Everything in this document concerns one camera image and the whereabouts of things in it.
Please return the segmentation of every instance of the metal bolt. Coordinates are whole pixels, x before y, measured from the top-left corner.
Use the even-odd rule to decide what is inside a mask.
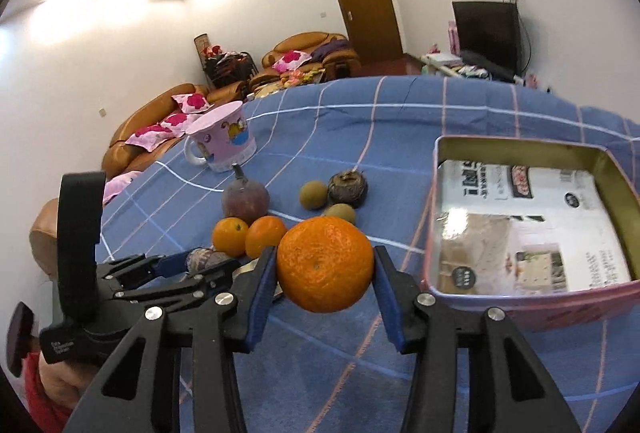
[[[504,310],[498,307],[491,307],[486,313],[489,319],[494,321],[502,321],[504,319]]]
[[[155,321],[156,319],[162,316],[162,308],[160,307],[149,307],[146,309],[145,318],[149,321]]]
[[[234,302],[234,295],[229,292],[220,292],[216,295],[216,303],[218,305],[230,305]]]
[[[422,294],[418,294],[416,298],[420,305],[424,305],[426,307],[431,307],[436,304],[436,298],[433,294],[429,294],[428,292],[423,292]]]

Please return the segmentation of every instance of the checkered tablecloth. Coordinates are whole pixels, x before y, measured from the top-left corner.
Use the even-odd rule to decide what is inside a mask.
[[[638,189],[640,126],[552,95],[482,80],[365,77],[286,90],[244,107],[258,152],[246,174],[271,193],[287,225],[311,217],[298,203],[308,180],[358,164],[369,181],[358,226],[386,245],[398,267],[418,273],[434,141],[441,134],[548,138],[604,145]],[[172,254],[210,245],[229,174],[186,162],[174,146],[104,210],[97,259]],[[640,380],[640,308],[610,320],[527,333],[583,431],[605,431]],[[182,430],[192,429],[190,367],[183,363]],[[237,355],[250,433],[399,431],[414,357],[386,339],[370,289],[350,309],[314,315],[274,305],[264,339]],[[460,360],[456,431],[465,429]]]

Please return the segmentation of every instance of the television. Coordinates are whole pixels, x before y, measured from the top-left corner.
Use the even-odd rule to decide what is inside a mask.
[[[518,7],[498,1],[454,1],[460,50],[471,50],[503,66],[514,75],[523,73],[522,39]]]

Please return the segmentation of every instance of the mandarin orange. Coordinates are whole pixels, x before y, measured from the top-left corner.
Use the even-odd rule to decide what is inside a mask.
[[[351,223],[316,216],[292,227],[278,246],[278,281],[310,312],[337,312],[356,303],[373,276],[373,248]]]
[[[225,218],[213,228],[211,242],[216,251],[239,257],[244,254],[244,241],[249,226],[239,218]]]
[[[255,220],[246,233],[244,242],[246,255],[252,259],[260,257],[265,247],[270,245],[277,247],[286,233],[286,225],[277,216],[263,216]]]

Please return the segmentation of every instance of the tiled floor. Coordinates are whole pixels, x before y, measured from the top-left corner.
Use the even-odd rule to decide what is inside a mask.
[[[363,64],[358,77],[372,76],[419,76],[422,67],[412,58],[401,58],[394,61]]]

